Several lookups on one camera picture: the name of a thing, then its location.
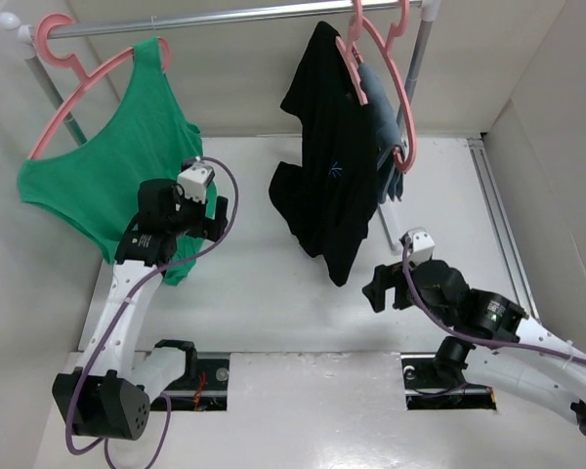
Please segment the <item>black t shirt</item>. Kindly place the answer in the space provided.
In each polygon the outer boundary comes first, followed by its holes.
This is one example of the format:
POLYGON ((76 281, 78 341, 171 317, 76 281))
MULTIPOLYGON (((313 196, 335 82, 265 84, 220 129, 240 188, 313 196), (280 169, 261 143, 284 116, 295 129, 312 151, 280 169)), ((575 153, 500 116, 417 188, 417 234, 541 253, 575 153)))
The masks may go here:
POLYGON ((280 107, 302 125, 302 162, 280 162, 269 197, 331 281, 347 283, 376 206, 376 137, 336 47, 337 30, 316 24, 280 107))

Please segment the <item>pink plastic hanger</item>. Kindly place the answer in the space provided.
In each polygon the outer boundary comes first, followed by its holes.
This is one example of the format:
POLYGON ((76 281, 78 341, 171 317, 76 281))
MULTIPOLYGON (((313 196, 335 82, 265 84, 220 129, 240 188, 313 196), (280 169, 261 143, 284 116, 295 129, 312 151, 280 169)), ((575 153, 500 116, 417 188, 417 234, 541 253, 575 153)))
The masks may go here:
POLYGON ((353 15, 350 18, 346 40, 341 36, 335 38, 335 46, 340 53, 348 74, 351 78, 356 97, 362 106, 368 104, 367 97, 361 88, 360 77, 357 72, 357 64, 354 56, 354 45, 358 40, 362 30, 362 2, 360 0, 353 0, 353 15))

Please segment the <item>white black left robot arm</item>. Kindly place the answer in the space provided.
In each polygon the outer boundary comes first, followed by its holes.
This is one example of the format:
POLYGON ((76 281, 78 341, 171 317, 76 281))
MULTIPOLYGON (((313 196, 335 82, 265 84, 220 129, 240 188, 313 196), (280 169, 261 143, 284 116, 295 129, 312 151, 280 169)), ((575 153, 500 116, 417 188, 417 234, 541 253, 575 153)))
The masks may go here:
POLYGON ((210 172, 141 183, 137 212, 120 238, 105 306, 80 361, 56 376, 52 395, 65 424, 65 438, 137 440, 150 407, 170 384, 187 387, 197 378, 192 342, 164 339, 134 363, 136 343, 151 300, 172 269, 204 256, 180 255, 183 240, 218 246, 235 210, 217 193, 210 172))

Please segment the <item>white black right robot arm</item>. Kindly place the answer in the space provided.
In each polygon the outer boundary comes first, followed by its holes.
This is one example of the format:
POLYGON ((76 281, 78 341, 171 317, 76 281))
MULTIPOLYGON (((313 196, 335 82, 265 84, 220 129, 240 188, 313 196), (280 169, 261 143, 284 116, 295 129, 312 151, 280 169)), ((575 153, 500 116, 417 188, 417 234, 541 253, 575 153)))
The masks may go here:
POLYGON ((374 312, 418 307, 446 332, 432 373, 445 385, 478 384, 555 412, 586 437, 586 354, 506 297, 469 286, 442 260, 375 268, 362 293, 374 312))

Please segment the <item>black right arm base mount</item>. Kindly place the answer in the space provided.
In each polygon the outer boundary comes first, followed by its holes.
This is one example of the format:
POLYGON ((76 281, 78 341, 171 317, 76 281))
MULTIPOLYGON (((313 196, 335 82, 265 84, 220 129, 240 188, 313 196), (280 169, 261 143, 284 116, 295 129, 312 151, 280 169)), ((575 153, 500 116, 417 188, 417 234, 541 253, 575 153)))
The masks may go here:
POLYGON ((400 356, 407 410, 496 411, 490 387, 471 384, 463 371, 474 345, 447 336, 435 353, 400 356))

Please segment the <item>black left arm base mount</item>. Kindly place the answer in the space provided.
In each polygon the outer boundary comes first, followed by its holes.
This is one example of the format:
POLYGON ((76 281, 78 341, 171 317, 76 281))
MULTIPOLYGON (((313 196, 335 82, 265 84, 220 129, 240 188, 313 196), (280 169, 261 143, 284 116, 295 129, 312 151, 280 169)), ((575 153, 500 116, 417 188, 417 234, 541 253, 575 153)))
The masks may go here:
POLYGON ((230 354, 198 353, 196 370, 168 385, 173 411, 226 411, 230 383, 230 354))

